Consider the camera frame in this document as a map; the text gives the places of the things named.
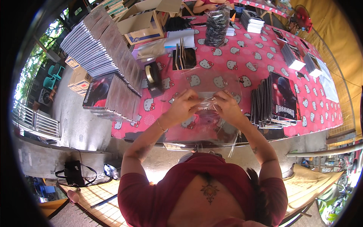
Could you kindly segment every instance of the black bag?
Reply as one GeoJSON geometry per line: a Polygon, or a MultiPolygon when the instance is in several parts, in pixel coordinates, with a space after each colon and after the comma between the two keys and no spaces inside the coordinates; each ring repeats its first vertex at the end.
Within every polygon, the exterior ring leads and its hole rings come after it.
{"type": "Polygon", "coordinates": [[[94,169],[92,169],[91,167],[86,166],[91,171],[95,172],[96,177],[95,177],[95,179],[93,179],[93,181],[85,184],[85,180],[82,177],[81,165],[83,165],[83,164],[81,164],[78,160],[66,162],[64,164],[64,170],[57,171],[56,177],[66,179],[68,185],[72,186],[72,187],[87,187],[89,184],[92,184],[96,180],[97,172],[94,169]],[[60,174],[62,172],[64,172],[64,177],[58,176],[58,174],[60,174]]]}

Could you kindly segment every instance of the bracelet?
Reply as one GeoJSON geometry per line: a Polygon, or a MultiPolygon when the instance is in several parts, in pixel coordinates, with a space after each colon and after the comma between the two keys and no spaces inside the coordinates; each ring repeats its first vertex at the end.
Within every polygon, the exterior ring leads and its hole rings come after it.
{"type": "Polygon", "coordinates": [[[161,130],[162,130],[162,131],[166,131],[166,130],[164,130],[164,129],[161,127],[160,122],[159,122],[159,119],[157,119],[156,121],[158,122],[158,125],[159,125],[159,127],[161,128],[161,130]]]}

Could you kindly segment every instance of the person sitting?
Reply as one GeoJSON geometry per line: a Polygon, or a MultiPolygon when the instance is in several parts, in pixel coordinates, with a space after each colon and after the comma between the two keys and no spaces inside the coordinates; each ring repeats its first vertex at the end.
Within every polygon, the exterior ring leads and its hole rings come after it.
{"type": "Polygon", "coordinates": [[[203,101],[194,90],[184,90],[123,155],[118,204],[130,226],[263,227],[283,220],[287,194],[274,148],[227,90],[214,97],[220,117],[246,136],[260,175],[210,151],[187,154],[157,185],[149,184],[141,165],[148,152],[167,128],[192,117],[203,101]]]}
{"type": "Polygon", "coordinates": [[[230,7],[234,9],[234,1],[233,0],[197,0],[193,7],[193,13],[201,13],[205,11],[213,11],[217,8],[217,5],[221,5],[223,3],[230,4],[230,7]]]}

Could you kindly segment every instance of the teal chair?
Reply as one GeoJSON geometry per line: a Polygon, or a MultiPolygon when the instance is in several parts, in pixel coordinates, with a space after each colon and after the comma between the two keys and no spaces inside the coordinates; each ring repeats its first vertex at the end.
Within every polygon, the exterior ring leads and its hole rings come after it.
{"type": "Polygon", "coordinates": [[[43,82],[43,87],[53,90],[54,84],[56,83],[55,77],[46,77],[43,82]]]}
{"type": "Polygon", "coordinates": [[[54,65],[51,65],[48,69],[48,75],[50,75],[51,77],[55,77],[57,80],[61,80],[61,77],[59,76],[59,72],[61,71],[61,69],[64,68],[63,66],[60,65],[59,70],[57,72],[57,74],[53,74],[52,71],[54,69],[54,65]]]}

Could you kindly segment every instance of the pink tablecloth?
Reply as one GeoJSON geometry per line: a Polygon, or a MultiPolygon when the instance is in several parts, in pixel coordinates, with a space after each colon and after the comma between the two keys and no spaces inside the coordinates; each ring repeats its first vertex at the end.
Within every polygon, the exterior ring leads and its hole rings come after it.
{"type": "MultiPolygon", "coordinates": [[[[201,23],[205,16],[195,16],[192,23],[201,23]]],[[[197,27],[195,31],[195,46],[197,67],[205,70],[229,71],[235,73],[243,83],[242,98],[239,106],[248,115],[251,110],[250,92],[257,88],[261,79],[267,78],[269,71],[277,72],[294,81],[297,96],[300,103],[302,121],[296,126],[284,128],[287,137],[304,135],[337,127],[343,123],[339,103],[332,102],[325,97],[325,93],[319,79],[309,76],[305,67],[301,73],[305,77],[298,78],[296,71],[289,69],[284,61],[281,48],[284,43],[276,39],[272,32],[272,26],[265,26],[261,34],[248,33],[241,24],[236,23],[238,29],[235,36],[226,37],[226,45],[215,49],[204,45],[206,27],[197,27]]],[[[286,31],[282,31],[289,43],[299,48],[300,52],[310,52],[319,57],[315,47],[308,44],[310,50],[300,41],[300,38],[286,31]]],[[[165,85],[165,93],[151,99],[147,88],[143,90],[140,103],[138,122],[136,124],[114,122],[111,135],[116,138],[124,138],[126,133],[145,131],[156,119],[170,107],[170,102],[178,92],[177,85],[182,80],[182,71],[172,71],[171,60],[167,54],[157,58],[160,73],[165,85]]],[[[169,129],[165,134],[168,141],[197,141],[201,137],[215,137],[213,127],[205,134],[200,135],[195,126],[195,118],[189,119],[176,128],[169,129]]]]}
{"type": "Polygon", "coordinates": [[[266,4],[266,1],[265,0],[253,0],[253,1],[246,1],[246,0],[234,0],[235,3],[241,3],[243,5],[250,5],[250,6],[253,6],[253,7],[257,7],[257,8],[260,8],[260,9],[264,9],[264,10],[268,10],[268,11],[271,11],[273,13],[276,13],[276,14],[279,14],[283,17],[287,17],[287,14],[284,13],[284,12],[281,12],[280,10],[278,10],[276,8],[276,6],[274,6],[273,4],[266,4]]]}

